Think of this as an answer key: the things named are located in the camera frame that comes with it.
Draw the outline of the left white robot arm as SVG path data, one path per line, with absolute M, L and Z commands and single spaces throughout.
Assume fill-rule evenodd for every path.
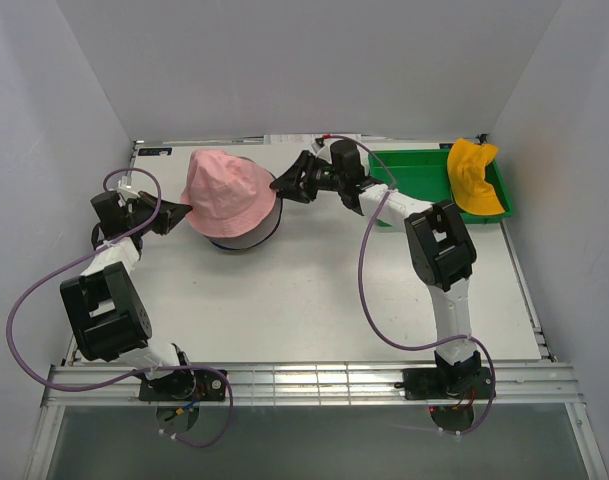
M 170 233 L 191 212 L 141 191 L 126 200 L 117 191 L 91 199 L 99 219 L 92 230 L 97 255 L 60 294 L 77 346 L 87 360 L 121 360 L 142 372 L 152 390 L 175 400 L 194 395 L 197 380 L 184 367 L 186 354 L 173 343 L 155 344 L 152 323 L 130 273 L 140 261 L 143 236 Z

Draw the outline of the pink bucket hat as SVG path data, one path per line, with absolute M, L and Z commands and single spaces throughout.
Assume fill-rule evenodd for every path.
M 273 211 L 273 180 L 269 171 L 249 159 L 223 150 L 195 150 L 180 196 L 180 201 L 191 207 L 185 219 L 205 237 L 240 237 Z

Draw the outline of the yellow bucket hat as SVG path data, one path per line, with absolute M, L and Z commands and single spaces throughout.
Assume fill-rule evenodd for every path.
M 494 186 L 486 181 L 486 168 L 499 149 L 491 144 L 474 144 L 460 138 L 447 158 L 447 175 L 455 203 L 466 213 L 495 216 L 505 212 Z

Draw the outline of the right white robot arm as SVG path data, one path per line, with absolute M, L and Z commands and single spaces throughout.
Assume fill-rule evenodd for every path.
M 428 288 L 437 338 L 429 344 L 435 357 L 435 382 L 448 397 L 467 390 L 481 369 L 472 339 L 469 280 L 477 253 L 468 230 L 451 201 L 430 203 L 399 192 L 365 170 L 366 147 L 331 135 L 316 140 L 270 185 L 283 200 L 308 204 L 321 191 L 339 195 L 350 211 L 382 221 L 405 234 L 412 267 Z

